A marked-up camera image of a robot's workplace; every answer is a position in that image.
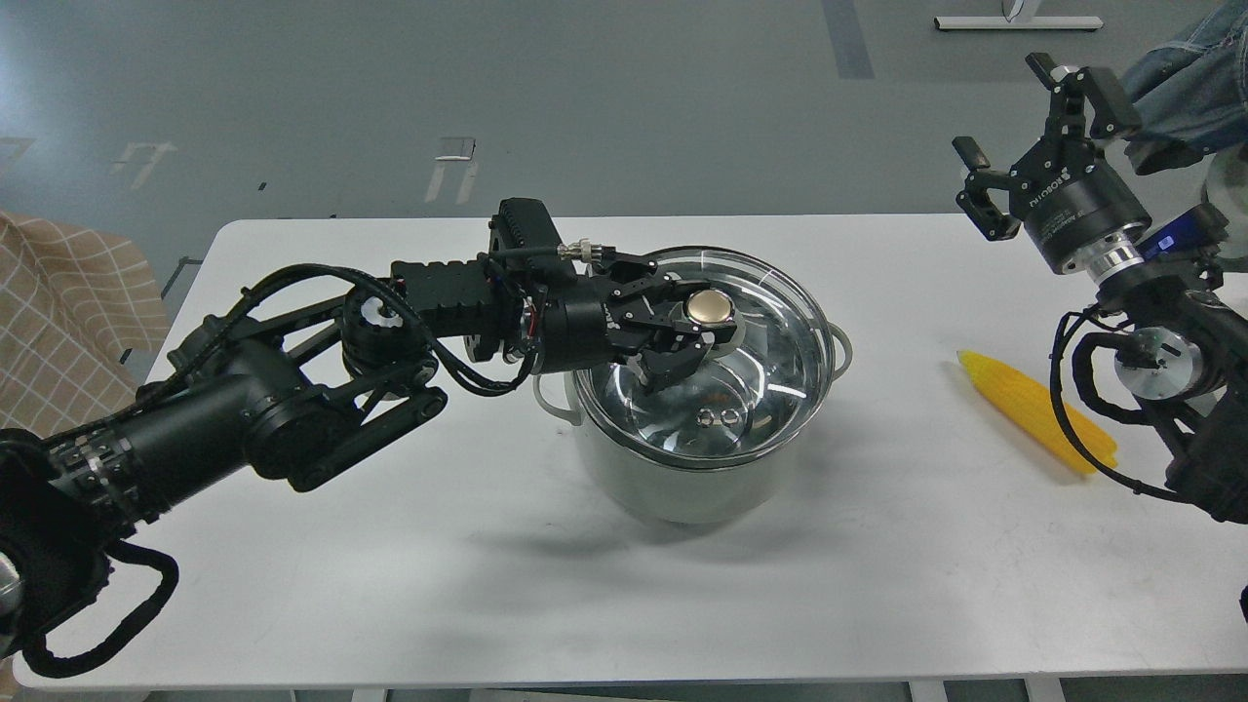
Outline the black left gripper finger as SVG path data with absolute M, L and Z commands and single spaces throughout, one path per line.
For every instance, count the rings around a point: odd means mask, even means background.
M 614 332 L 615 361 L 645 393 L 655 393 L 690 378 L 708 360 L 725 353 L 736 337 L 733 316 L 708 324 L 685 312 L 626 312 Z
M 681 305 L 691 294 L 713 289 L 708 280 L 685 279 L 660 270 L 656 259 L 635 254 L 612 255 L 612 312 L 660 314 Z

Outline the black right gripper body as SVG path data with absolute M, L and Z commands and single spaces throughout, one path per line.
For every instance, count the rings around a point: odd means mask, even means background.
M 1080 249 L 1123 234 L 1136 241 L 1149 214 L 1087 137 L 1040 137 L 1011 167 L 1010 214 L 1020 219 L 1053 274 L 1083 265 Z

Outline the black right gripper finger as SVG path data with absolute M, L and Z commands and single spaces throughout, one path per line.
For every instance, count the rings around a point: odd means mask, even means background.
M 991 197 L 991 191 L 1010 194 L 1015 185 L 1013 176 L 1008 172 L 996 172 L 975 137 L 956 136 L 951 141 L 955 155 L 967 170 L 962 190 L 955 195 L 955 204 L 958 204 L 958 209 L 962 209 L 990 244 L 1016 237 L 1022 222 L 1012 214 L 998 209 Z
M 1026 54 L 1026 64 L 1050 92 L 1045 137 L 1132 137 L 1143 127 L 1109 67 L 1061 65 L 1047 52 Z

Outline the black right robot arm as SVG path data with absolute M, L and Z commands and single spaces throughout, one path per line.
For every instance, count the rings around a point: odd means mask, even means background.
M 1216 294 L 1228 267 L 1221 244 L 1229 220 L 1198 204 L 1153 229 L 1102 147 L 1143 125 L 1117 76 L 1045 52 L 1026 62 L 1050 95 L 1042 137 L 1003 172 L 973 137 L 955 137 L 967 170 L 955 202 L 986 240 L 1025 231 L 1053 274 L 1085 271 L 1098 289 L 1055 332 L 1048 401 L 1060 431 L 1080 457 L 1134 493 L 1246 523 L 1247 326 Z M 1163 487 L 1114 471 L 1078 438 L 1062 400 L 1065 360 L 1090 410 L 1157 431 L 1172 453 Z

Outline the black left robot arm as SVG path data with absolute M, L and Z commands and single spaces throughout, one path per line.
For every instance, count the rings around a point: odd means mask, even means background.
M 565 244 L 544 204 L 503 200 L 487 251 L 281 269 L 170 353 L 173 373 L 127 408 L 50 437 L 2 430 L 2 655 L 62 680 L 112 660 L 168 603 L 178 565 L 130 542 L 250 466 L 317 488 L 449 402 L 525 378 L 624 363 L 646 393 L 739 341 L 736 305 L 659 254 Z

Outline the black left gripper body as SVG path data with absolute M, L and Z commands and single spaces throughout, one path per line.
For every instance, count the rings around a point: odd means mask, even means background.
M 559 259 L 540 270 L 538 372 L 562 373 L 600 363 L 626 363 L 658 336 L 651 306 L 664 292 L 658 262 L 607 256 L 580 271 Z

